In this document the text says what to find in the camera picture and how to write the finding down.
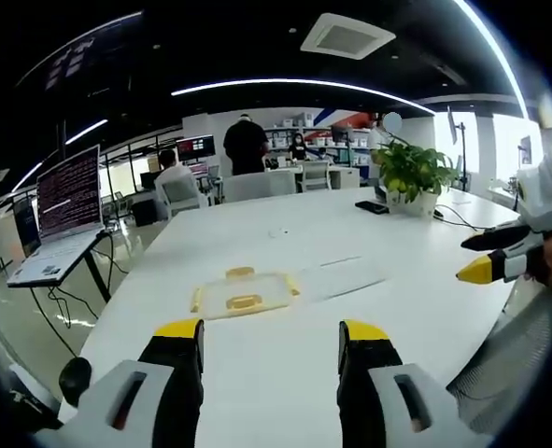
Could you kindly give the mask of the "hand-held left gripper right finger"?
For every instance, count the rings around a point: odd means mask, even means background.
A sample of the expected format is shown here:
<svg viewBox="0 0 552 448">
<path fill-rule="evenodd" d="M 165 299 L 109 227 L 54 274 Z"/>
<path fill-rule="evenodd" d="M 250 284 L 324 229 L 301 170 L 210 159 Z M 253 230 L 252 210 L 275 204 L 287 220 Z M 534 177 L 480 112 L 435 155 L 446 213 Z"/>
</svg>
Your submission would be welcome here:
<svg viewBox="0 0 552 448">
<path fill-rule="evenodd" d="M 344 447 L 487 447 L 460 419 L 456 399 L 416 364 L 404 364 L 382 329 L 339 323 L 337 405 Z"/>
</svg>

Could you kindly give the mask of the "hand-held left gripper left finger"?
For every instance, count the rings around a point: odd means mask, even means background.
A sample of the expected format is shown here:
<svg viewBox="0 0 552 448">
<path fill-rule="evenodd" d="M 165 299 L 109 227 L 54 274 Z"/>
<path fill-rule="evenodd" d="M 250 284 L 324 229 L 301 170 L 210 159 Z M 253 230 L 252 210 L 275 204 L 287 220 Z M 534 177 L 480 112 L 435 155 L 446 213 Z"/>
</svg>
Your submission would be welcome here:
<svg viewBox="0 0 552 448">
<path fill-rule="evenodd" d="M 157 329 L 137 360 L 124 360 L 79 397 L 74 417 L 35 434 L 40 447 L 193 447 L 204 399 L 205 322 Z"/>
</svg>

